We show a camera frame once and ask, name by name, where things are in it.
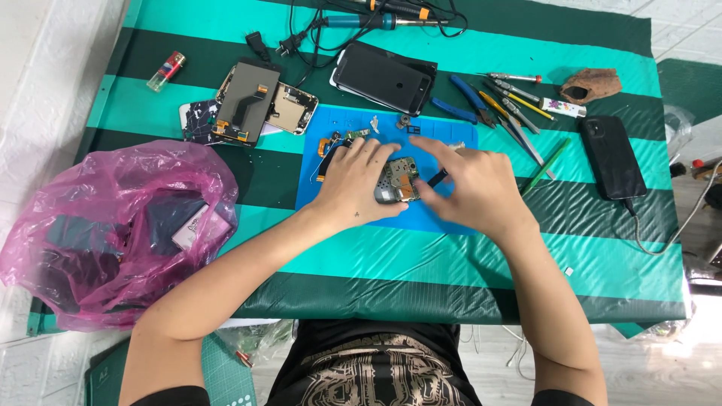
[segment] left hand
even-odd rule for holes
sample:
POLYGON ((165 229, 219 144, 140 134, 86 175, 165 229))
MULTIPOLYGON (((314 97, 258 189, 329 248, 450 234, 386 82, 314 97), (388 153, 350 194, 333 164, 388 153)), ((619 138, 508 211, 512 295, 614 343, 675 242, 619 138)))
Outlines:
POLYGON ((307 207, 323 215, 336 231, 398 216, 409 205, 379 204, 373 189, 388 157, 400 149, 399 144, 381 144, 377 139, 366 141, 361 137, 349 148, 338 147, 321 191, 307 207))

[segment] charging cable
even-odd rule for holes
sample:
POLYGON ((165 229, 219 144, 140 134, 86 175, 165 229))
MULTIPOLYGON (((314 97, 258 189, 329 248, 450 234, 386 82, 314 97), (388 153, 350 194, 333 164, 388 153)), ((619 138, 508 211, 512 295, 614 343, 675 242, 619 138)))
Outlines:
POLYGON ((697 204, 695 204, 695 208, 692 209, 690 215, 687 216, 687 219, 684 221, 684 223, 682 223, 682 225, 677 229, 677 231, 674 234, 672 234, 672 237, 670 237, 669 240, 667 240, 666 244, 664 244, 664 247, 662 247, 661 251, 657 251, 657 252, 649 251, 648 249, 644 248, 644 246, 642 246, 642 241, 641 241, 641 237, 640 237, 640 230, 641 230, 642 226, 641 226, 641 222, 639 220, 639 216, 637 215, 637 212, 634 210, 634 206, 632 205, 631 199, 622 200, 622 203, 627 208, 627 211, 632 215, 632 217, 634 217, 634 238, 637 241, 637 245, 639 246, 639 248, 642 249, 642 251, 644 251, 645 253, 650 254, 650 255, 662 255, 669 249, 669 247, 672 245, 674 240, 676 240, 677 237, 679 237, 679 234, 682 232, 682 230, 684 230, 684 228, 687 227, 687 223, 690 222, 690 220, 692 219, 692 216, 695 215, 697 210, 702 205, 702 202, 704 202, 707 192, 710 191, 710 188, 712 187, 712 184, 715 181, 715 177, 717 176, 717 168, 720 167, 720 164, 722 164, 722 160, 719 160, 715 164, 714 168, 712 169, 712 173, 710 174, 710 180, 707 182, 707 187, 705 187, 705 190, 700 195, 700 198, 697 199, 697 204))

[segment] pliers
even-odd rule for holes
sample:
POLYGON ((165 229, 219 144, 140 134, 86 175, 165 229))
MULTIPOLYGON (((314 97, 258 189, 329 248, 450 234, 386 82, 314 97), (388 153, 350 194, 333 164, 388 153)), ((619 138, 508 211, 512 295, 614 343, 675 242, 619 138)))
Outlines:
POLYGON ((489 114, 487 112, 487 106, 482 102, 482 99, 479 97, 479 94, 475 92, 471 86, 466 84, 463 80, 461 80, 460 77, 456 76, 455 74, 451 75, 449 77, 449 80, 451 83, 455 84, 458 89, 461 91, 461 93, 464 94, 466 99, 469 101, 469 105, 474 108, 474 112, 468 112, 465 110, 462 110, 460 108, 454 107, 446 102, 443 102, 437 98, 431 99, 431 104, 435 105, 436 107, 440 108, 441 110, 444 110, 446 113, 451 114, 452 116, 459 118, 461 120, 469 121, 472 124, 476 125, 480 121, 487 126, 491 127, 492 129, 496 128, 496 124, 494 124, 494 120, 492 120, 491 117, 489 117, 489 114))

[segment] hand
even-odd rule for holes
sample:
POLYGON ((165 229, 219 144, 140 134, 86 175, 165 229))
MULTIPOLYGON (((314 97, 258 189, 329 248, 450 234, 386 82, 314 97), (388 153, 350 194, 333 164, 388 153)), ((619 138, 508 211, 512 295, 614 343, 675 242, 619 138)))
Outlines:
POLYGON ((351 147, 338 147, 318 196, 308 205, 328 219, 336 232, 386 217, 409 208, 407 203, 379 204, 373 196, 389 155, 399 144, 382 145, 377 139, 356 138, 351 147))
POLYGON ((448 198, 421 179, 414 183, 422 201, 439 217, 478 230, 496 244, 520 230, 538 231, 538 223, 521 199, 508 156, 469 148, 454 152, 426 137, 409 137, 409 141, 433 155, 454 182, 448 198))

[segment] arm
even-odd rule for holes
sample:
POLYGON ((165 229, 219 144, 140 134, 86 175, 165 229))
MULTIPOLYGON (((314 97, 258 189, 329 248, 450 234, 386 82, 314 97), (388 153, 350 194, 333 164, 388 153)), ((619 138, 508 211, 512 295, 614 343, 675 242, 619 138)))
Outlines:
POLYGON ((398 215, 373 189, 397 144, 356 139, 339 147, 316 199, 284 222, 241 244, 148 308, 133 328, 120 406, 163 389, 203 386, 201 342, 288 261, 347 228, 398 215))
POLYGON ((416 183, 423 201, 444 220, 474 228, 494 241, 514 281, 521 326, 534 350, 535 393, 560 389, 606 406, 606 386, 594 335, 572 288, 549 254, 539 224, 516 187, 509 158, 477 150, 453 152, 439 141, 412 137, 454 181, 443 198, 416 183))

